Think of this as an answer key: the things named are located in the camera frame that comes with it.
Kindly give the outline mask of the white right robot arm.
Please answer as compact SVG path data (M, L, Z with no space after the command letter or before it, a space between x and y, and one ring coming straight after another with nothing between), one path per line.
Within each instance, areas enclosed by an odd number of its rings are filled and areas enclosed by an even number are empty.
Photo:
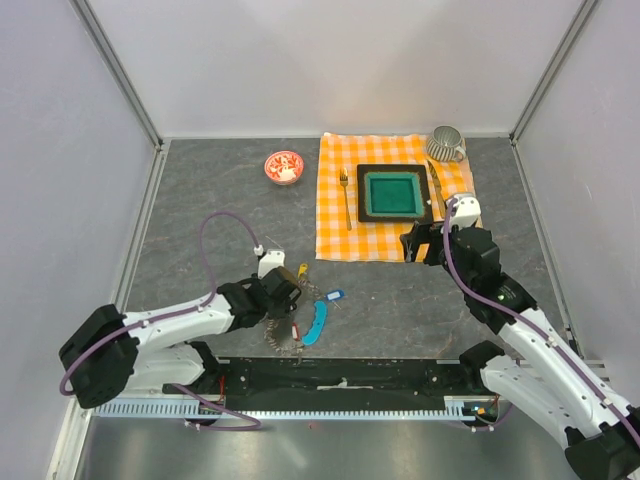
M446 233L442 223L415 223L401 235L404 259L441 266L479 322L526 361L521 367L485 341L464 352L458 381L467 392L498 394L543 428L581 479L627 479L639 471L639 410L576 354L534 298L503 272L490 231Z

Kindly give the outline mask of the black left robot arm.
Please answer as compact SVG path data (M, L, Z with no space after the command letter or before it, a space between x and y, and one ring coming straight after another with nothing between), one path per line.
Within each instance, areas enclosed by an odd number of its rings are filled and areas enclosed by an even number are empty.
M219 286L208 297L153 311L121 313L113 304L97 308L63 344L65 374L59 385L84 409L118 397L177 383L208 393L219 369L200 337L251 328L270 317L286 317L302 290L283 266L264 277L251 275Z

